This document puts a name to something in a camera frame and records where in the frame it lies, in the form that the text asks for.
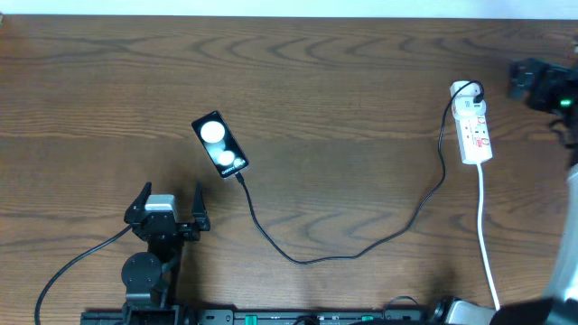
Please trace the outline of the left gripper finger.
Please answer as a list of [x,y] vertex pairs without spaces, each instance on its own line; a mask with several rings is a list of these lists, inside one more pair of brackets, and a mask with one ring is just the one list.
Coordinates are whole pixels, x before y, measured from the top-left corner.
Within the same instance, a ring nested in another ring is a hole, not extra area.
[[210,231],[210,218],[204,203],[200,182],[195,185],[191,215],[199,231]]
[[125,221],[138,221],[145,213],[145,203],[152,192],[152,183],[148,181],[141,189],[135,200],[125,212]]

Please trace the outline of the black Samsung flip phone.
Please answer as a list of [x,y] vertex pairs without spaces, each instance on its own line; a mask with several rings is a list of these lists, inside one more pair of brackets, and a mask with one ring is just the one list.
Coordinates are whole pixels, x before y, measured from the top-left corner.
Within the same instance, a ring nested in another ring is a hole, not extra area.
[[222,179],[240,173],[249,166],[247,156],[219,111],[212,111],[192,121],[191,128]]

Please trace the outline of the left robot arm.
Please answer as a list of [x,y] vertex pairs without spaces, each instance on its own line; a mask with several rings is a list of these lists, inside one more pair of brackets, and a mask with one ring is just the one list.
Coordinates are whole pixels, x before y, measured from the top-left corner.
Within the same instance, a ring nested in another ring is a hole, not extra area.
[[210,230],[202,187],[195,186],[191,209],[193,221],[180,222],[176,198],[152,193],[147,182],[127,208],[124,221],[147,244],[145,252],[130,256],[121,278],[126,287],[122,308],[124,324],[195,324],[189,307],[175,301],[176,284],[186,242],[198,241]]

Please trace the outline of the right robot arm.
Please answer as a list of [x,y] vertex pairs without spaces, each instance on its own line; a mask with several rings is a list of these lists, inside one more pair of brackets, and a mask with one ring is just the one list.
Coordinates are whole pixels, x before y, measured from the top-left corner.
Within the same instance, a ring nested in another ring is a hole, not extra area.
[[524,59],[510,64],[508,95],[522,99],[532,110],[555,116],[548,125],[559,144],[569,151],[565,172],[568,186],[567,215],[563,218],[560,243],[555,265],[543,294],[523,302],[502,304],[491,272],[484,228],[499,229],[504,239],[513,233],[528,233],[536,240],[536,248],[545,247],[543,236],[556,217],[538,213],[536,202],[548,204],[558,201],[546,190],[537,187],[517,191],[515,198],[506,199],[512,208],[527,209],[528,216],[517,227],[506,227],[484,211],[488,197],[482,165],[491,159],[487,111],[484,90],[479,82],[459,81],[452,85],[452,98],[444,112],[452,114],[460,146],[461,160],[476,167],[478,173],[478,203],[476,236],[480,248],[492,307],[482,307],[458,298],[442,299],[427,321],[432,324],[575,324],[577,322],[577,69],[560,66],[540,59]]

